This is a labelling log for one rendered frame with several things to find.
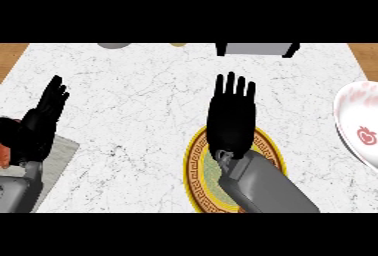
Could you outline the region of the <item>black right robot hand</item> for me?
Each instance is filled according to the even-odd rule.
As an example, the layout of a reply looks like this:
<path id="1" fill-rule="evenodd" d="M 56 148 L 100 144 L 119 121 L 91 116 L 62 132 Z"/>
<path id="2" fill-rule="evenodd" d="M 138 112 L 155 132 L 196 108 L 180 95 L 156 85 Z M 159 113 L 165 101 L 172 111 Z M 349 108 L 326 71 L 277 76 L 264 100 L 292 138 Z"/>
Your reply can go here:
<path id="1" fill-rule="evenodd" d="M 255 83 L 228 72 L 217 75 L 206 117 L 206 142 L 211 156 L 218 150 L 242 159 L 254 142 Z"/>

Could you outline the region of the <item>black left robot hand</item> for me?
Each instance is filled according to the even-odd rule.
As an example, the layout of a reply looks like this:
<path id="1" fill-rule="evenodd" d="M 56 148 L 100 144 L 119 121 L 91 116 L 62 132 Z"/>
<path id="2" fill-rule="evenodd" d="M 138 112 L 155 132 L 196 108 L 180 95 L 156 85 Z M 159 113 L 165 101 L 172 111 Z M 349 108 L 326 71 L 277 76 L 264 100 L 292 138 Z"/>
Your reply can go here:
<path id="1" fill-rule="evenodd" d="M 67 97 L 62 77 L 54 75 L 36 107 L 28 110 L 20 121 L 0 117 L 0 145 L 8 148 L 10 165 L 17 166 L 28 161 L 42 162 L 47 158 Z"/>

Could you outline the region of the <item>yellow rimmed patterned plate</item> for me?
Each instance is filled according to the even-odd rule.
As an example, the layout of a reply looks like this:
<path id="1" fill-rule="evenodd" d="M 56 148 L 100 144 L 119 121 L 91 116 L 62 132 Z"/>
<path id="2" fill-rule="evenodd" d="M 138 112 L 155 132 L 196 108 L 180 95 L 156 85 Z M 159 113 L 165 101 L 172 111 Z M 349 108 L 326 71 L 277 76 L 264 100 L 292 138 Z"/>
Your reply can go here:
<path id="1" fill-rule="evenodd" d="M 279 148 L 259 128 L 255 128 L 251 149 L 267 158 L 279 171 L 286 173 Z M 243 213 L 245 210 L 218 186 L 220 175 L 221 170 L 208 151 L 206 128 L 202 127 L 192 137 L 183 158 L 183 183 L 189 201 L 200 213 Z"/>

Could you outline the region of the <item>white bowl with red print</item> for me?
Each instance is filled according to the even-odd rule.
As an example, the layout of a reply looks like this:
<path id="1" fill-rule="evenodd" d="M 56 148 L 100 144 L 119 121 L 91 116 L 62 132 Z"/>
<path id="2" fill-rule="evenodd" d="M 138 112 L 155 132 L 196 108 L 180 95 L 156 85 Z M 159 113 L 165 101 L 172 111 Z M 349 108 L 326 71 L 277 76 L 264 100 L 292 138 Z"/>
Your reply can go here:
<path id="1" fill-rule="evenodd" d="M 378 173 L 378 82 L 352 82 L 338 90 L 333 119 L 348 151 Z"/>

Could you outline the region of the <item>grey placemat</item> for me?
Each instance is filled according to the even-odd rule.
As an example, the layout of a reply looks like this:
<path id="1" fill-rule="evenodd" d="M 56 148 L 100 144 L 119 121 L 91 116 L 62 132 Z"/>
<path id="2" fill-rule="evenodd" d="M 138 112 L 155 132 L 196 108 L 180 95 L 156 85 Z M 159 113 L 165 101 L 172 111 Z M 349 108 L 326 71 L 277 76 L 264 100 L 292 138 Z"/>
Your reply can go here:
<path id="1" fill-rule="evenodd" d="M 42 190 L 31 212 L 36 211 L 38 206 L 44 201 L 44 198 L 57 182 L 57 179 L 62 175 L 62 172 L 72 159 L 78 147 L 79 144 L 76 142 L 70 141 L 69 139 L 60 136 L 54 137 L 48 157 L 42 162 L 39 162 L 42 164 Z M 26 164 L 23 164 L 22 166 L 10 165 L 7 169 L 0 168 L 0 176 L 20 177 L 25 174 L 25 165 Z"/>

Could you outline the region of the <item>orange red object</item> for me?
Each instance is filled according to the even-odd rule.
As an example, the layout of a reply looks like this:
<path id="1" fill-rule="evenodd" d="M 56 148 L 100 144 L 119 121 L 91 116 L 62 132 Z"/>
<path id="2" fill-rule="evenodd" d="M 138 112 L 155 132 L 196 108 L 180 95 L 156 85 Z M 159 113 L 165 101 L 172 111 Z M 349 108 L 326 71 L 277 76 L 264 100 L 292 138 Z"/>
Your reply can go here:
<path id="1" fill-rule="evenodd" d="M 0 143 L 0 168 L 7 169 L 10 163 L 10 148 Z"/>

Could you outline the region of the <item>grey appliance with black legs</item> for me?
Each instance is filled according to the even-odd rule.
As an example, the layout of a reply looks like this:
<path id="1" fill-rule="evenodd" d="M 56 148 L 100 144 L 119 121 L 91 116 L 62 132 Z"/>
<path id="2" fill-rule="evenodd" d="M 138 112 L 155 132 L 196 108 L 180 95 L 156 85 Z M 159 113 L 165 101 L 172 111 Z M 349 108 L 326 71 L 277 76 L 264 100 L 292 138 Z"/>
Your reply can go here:
<path id="1" fill-rule="evenodd" d="M 217 43 L 217 55 L 279 55 L 290 58 L 299 49 L 298 43 Z"/>

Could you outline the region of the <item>grey round object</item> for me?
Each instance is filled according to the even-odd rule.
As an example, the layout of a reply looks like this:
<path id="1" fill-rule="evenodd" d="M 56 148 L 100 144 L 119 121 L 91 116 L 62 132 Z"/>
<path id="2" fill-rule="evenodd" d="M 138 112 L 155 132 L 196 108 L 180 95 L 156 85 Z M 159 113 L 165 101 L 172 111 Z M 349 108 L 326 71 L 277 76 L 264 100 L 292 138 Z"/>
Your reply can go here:
<path id="1" fill-rule="evenodd" d="M 127 47 L 131 43 L 97 43 L 104 49 L 121 49 Z"/>

